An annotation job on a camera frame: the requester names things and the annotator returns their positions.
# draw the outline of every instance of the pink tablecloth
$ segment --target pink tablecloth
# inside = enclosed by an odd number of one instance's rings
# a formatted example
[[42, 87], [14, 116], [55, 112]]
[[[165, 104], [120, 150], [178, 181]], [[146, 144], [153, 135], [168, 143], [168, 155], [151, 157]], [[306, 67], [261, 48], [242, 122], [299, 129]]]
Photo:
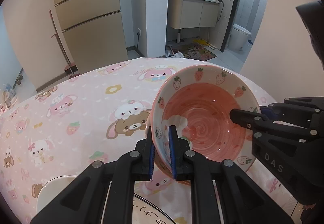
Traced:
[[[157, 91], [173, 71], [202, 63], [178, 58], [133, 59], [67, 80], [1, 116], [0, 158], [4, 166], [0, 169], [0, 191], [19, 220], [30, 222], [36, 214], [39, 191], [49, 180], [78, 175], [92, 161], [114, 161], [133, 150], [145, 137], [144, 126], [133, 133], [117, 132], [115, 121], [149, 111]], [[275, 102], [255, 83], [236, 75], [260, 105]], [[107, 132], [116, 138], [108, 139]], [[255, 161], [247, 173], [286, 212], [292, 212], [295, 200], [260, 162]], [[190, 188], [158, 168], [152, 182], [135, 185], [135, 193], [177, 223], [191, 223]]]

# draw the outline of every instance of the toilet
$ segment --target toilet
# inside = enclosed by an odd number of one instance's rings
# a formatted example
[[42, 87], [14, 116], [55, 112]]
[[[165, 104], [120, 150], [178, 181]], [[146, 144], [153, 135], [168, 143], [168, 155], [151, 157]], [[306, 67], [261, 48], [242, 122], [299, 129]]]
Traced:
[[244, 27], [234, 24], [231, 36], [229, 38], [228, 47], [233, 50], [240, 50], [248, 41], [251, 32]]

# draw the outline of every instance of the pink bowl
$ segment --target pink bowl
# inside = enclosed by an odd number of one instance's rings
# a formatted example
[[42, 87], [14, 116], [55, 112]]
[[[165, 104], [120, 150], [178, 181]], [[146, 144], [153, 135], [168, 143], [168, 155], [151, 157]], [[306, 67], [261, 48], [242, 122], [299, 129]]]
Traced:
[[236, 75], [213, 65], [184, 68], [161, 86], [151, 112], [152, 139], [158, 156], [171, 171], [168, 127], [208, 159], [232, 159], [247, 171], [254, 162], [252, 131], [234, 124], [229, 112], [260, 113], [253, 93]]

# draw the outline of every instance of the refrigerator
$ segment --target refrigerator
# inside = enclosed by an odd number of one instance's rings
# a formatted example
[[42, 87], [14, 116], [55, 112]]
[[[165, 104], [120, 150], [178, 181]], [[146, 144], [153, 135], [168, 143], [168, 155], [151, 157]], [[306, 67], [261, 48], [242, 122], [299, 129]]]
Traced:
[[119, 0], [54, 0], [63, 36], [81, 74], [127, 60]]

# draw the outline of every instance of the bath mat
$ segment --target bath mat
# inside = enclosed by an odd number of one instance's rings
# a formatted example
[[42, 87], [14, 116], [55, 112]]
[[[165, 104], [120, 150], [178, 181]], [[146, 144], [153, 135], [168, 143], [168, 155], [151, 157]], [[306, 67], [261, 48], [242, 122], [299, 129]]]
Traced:
[[184, 55], [184, 58], [206, 61], [217, 57], [215, 54], [197, 43], [180, 45], [174, 49], [179, 50]]

